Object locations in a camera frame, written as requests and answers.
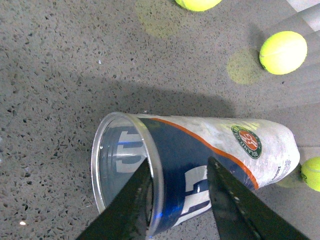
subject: tennis ball can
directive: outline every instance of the tennis ball can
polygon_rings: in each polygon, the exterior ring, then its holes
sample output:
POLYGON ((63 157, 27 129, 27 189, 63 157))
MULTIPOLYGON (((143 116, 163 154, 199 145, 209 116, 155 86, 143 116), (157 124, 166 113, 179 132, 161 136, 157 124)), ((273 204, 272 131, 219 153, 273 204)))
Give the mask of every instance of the tennis ball can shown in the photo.
POLYGON ((280 181, 300 160, 293 133, 272 121, 113 112, 93 141, 98 210, 103 212, 147 158, 149 237, 205 213, 211 209, 209 157, 250 190, 280 181))

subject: circular logo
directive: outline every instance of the circular logo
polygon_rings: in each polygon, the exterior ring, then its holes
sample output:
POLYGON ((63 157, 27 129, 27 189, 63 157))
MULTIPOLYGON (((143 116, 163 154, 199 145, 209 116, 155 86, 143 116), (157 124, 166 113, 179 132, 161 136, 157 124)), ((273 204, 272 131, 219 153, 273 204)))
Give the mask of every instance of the circular logo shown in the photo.
POLYGON ((251 158, 258 159, 261 156, 261 140, 253 131, 238 125, 233 125, 231 130, 235 139, 251 158))
POLYGON ((255 151, 258 149, 258 140, 253 136, 250 132, 247 132, 245 130, 239 131, 239 136, 242 139, 242 141, 245 143, 245 145, 248 146, 252 151, 255 151))

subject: tennis ball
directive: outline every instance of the tennis ball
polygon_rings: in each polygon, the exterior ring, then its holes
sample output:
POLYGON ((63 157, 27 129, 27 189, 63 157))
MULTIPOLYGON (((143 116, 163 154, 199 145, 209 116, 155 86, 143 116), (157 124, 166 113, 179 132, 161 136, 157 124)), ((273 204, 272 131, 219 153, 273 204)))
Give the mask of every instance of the tennis ball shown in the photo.
POLYGON ((320 192, 320 157, 306 161, 301 167, 301 175, 310 188, 320 192))
POLYGON ((301 66, 307 56, 307 42, 294 31, 281 31, 269 37, 260 50, 260 62, 270 73, 288 74, 301 66))
POLYGON ((222 0, 175 0, 181 7, 195 12, 203 12, 213 8, 222 0))

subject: metal rim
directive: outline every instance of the metal rim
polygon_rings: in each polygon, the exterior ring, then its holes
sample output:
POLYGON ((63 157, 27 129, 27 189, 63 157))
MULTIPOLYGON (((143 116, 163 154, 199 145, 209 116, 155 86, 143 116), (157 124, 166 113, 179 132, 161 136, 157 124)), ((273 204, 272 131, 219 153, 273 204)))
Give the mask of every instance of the metal rim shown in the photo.
POLYGON ((155 142, 149 133, 147 127, 134 115, 121 112, 113 112, 108 114, 101 121, 93 140, 92 154, 91 154, 91 180, 93 187, 93 194, 95 203, 97 205, 99 213, 102 213, 106 206, 104 204, 103 195, 100 184, 100 172, 99 172, 99 151, 102 136, 105 132, 106 127, 115 119, 125 118, 133 123, 137 132, 141 136, 141 140, 146 150, 148 157, 148 164, 153 180, 153 200, 152 200, 152 213, 151 220, 147 234, 152 236, 160 222, 160 215, 163 209, 164 202, 164 176, 161 166, 160 157, 158 154, 155 142))

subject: speckled countertop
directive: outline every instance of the speckled countertop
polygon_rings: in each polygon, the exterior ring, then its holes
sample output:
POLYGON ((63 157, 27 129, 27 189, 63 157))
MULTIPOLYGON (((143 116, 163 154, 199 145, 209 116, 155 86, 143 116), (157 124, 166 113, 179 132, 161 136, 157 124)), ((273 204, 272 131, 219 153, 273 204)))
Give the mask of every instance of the speckled countertop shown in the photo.
MULTIPOLYGON (((91 147, 110 112, 264 118, 288 126, 299 146, 318 146, 319 101, 301 77, 315 76, 314 62, 285 76, 258 62, 266 37, 295 13, 285 0, 222 0, 202 13, 170 0, 0 1, 0 238, 74 239, 98 215, 91 147)), ((317 193, 273 185, 257 194, 320 239, 317 193)), ((154 239, 218 233, 209 212, 154 239)))

